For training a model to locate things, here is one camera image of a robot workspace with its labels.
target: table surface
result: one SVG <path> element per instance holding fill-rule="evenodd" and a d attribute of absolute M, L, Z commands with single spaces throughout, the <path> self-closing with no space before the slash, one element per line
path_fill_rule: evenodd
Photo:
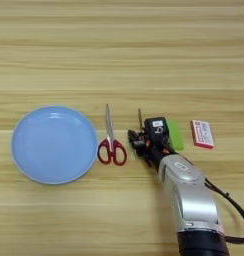
<path fill-rule="evenodd" d="M 64 186 L 19 173 L 10 138 L 24 114 L 72 107 L 102 139 L 107 102 L 125 167 L 96 162 Z M 139 107 L 177 120 L 183 154 L 244 206 L 244 0 L 0 0 L 0 256 L 178 255 L 155 170 L 127 142 Z M 215 149 L 193 146 L 192 119 L 211 123 Z M 217 202 L 226 233 L 243 236 Z"/>

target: red scissors handle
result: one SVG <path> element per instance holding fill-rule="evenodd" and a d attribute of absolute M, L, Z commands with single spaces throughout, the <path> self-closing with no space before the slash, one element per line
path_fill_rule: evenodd
<path fill-rule="evenodd" d="M 113 142 L 113 148 L 114 148 L 114 154 L 113 154 L 113 161 L 114 161 L 114 164 L 115 165 L 118 165 L 118 166 L 122 166 L 126 163 L 126 160 L 127 160 L 127 153 L 126 153 L 126 150 L 125 148 L 122 146 L 122 144 L 120 142 L 118 142 L 117 140 L 114 140 Z M 124 156 L 124 159 L 120 162 L 118 161 L 117 159 L 117 149 L 120 149 L 122 150 L 123 152 L 123 156 Z"/>
<path fill-rule="evenodd" d="M 101 148 L 106 148 L 106 150 L 107 150 L 107 160 L 105 160 L 101 157 L 101 154 L 100 154 Z M 127 160 L 127 153 L 126 153 L 125 148 L 122 146 L 122 144 L 120 142 L 118 142 L 117 140 L 114 140 L 113 149 L 114 149 L 114 152 L 111 152 L 110 143 L 107 139 L 102 141 L 101 144 L 98 147 L 98 152 L 97 152 L 100 162 L 103 163 L 103 164 L 110 164 L 111 160 L 113 158 L 113 162 L 114 162 L 115 165 L 118 165 L 118 166 L 124 165 L 126 163 L 126 160 Z M 124 156 L 124 158 L 121 162 L 117 159 L 117 153 L 118 153 L 117 150 L 118 149 L 120 149 L 123 152 L 123 156 Z"/>
<path fill-rule="evenodd" d="M 107 160 L 104 160 L 104 159 L 101 157 L 101 154 L 100 154 L 101 148 L 106 148 L 106 150 L 107 150 L 107 157 L 108 157 Z M 98 158 L 99 158 L 99 160 L 100 160 L 100 162 L 101 162 L 102 164 L 110 164 L 110 162 L 111 162 L 111 157 L 112 157 L 112 153 L 111 153 L 111 151 L 110 151 L 110 143 L 109 143 L 109 141 L 108 141 L 107 139 L 105 139 L 104 141 L 102 141 L 101 144 L 99 145 L 97 155 L 98 155 Z"/>

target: black object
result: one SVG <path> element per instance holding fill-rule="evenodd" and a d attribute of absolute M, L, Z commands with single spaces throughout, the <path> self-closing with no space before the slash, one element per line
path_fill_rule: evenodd
<path fill-rule="evenodd" d="M 184 231 L 177 234 L 181 256 L 228 256 L 224 235 L 212 231 Z"/>
<path fill-rule="evenodd" d="M 128 131 L 129 142 L 138 157 L 143 158 L 149 166 L 154 164 L 158 169 L 163 157 L 176 154 L 170 146 L 169 129 L 164 117 L 148 118 L 142 126 L 141 110 L 138 110 L 140 132 Z"/>
<path fill-rule="evenodd" d="M 145 132 L 153 145 L 163 148 L 169 140 L 169 130 L 164 117 L 148 118 L 144 122 Z"/>
<path fill-rule="evenodd" d="M 209 189 L 211 189 L 212 191 L 220 194 L 221 196 L 223 196 L 226 200 L 228 200 L 235 208 L 236 210 L 239 212 L 239 214 L 241 215 L 241 217 L 244 219 L 244 209 L 236 202 L 234 201 L 231 197 L 229 193 L 225 193 L 223 192 L 220 188 L 218 188 L 217 186 L 215 186 L 210 180 L 206 179 L 205 180 L 205 185 L 206 187 L 208 187 Z M 225 240 L 227 243 L 231 243 L 231 244 L 244 244 L 244 237 L 234 237 L 234 236 L 225 236 Z"/>

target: scissors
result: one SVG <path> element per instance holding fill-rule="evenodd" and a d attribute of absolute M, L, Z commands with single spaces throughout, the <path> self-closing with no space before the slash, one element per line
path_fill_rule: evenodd
<path fill-rule="evenodd" d="M 107 138 L 101 142 L 98 147 L 98 158 L 103 164 L 110 164 L 113 158 L 113 162 L 115 165 L 122 166 L 126 163 L 127 153 L 122 144 L 114 138 L 113 128 L 112 128 L 112 120 L 110 115 L 109 105 L 106 105 L 106 130 L 107 130 Z M 100 155 L 101 148 L 106 148 L 107 150 L 107 160 L 104 160 Z M 117 158 L 117 149 L 120 149 L 123 153 L 124 159 L 123 161 L 119 161 Z"/>

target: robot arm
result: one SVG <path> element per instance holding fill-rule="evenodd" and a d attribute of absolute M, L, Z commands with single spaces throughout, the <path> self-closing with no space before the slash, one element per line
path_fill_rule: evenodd
<path fill-rule="evenodd" d="M 244 210 L 209 180 L 202 171 L 177 154 L 169 142 L 164 117 L 146 119 L 140 133 L 128 131 L 137 155 L 154 165 L 170 200 L 181 256 L 227 256 L 226 242 L 244 244 L 244 238 L 224 235 L 211 190 L 226 198 L 244 219 Z"/>
<path fill-rule="evenodd" d="M 180 155 L 164 157 L 158 176 L 168 196 L 182 256 L 226 256 L 216 204 L 203 173 Z"/>

